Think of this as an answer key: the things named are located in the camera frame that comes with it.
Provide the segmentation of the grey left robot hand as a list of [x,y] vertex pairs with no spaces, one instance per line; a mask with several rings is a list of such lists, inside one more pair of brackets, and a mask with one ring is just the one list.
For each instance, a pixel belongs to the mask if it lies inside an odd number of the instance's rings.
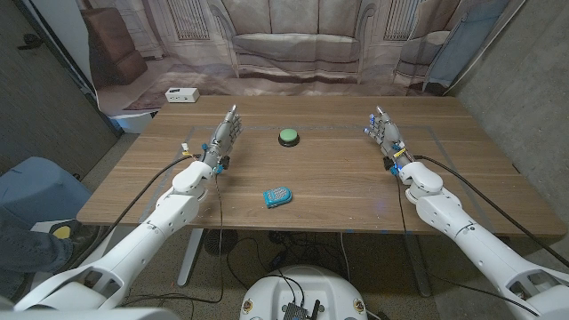
[[220,165],[221,159],[229,156],[241,131],[241,118],[236,105],[233,105],[214,130],[210,140],[204,144],[204,153],[200,161],[215,170]]

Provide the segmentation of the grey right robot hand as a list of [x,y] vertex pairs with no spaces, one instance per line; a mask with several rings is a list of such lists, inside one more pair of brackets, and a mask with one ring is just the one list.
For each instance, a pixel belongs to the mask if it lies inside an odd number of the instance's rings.
[[370,114],[364,133],[379,145],[386,171],[398,175],[406,165],[414,162],[396,124],[380,106],[376,107],[375,114]]

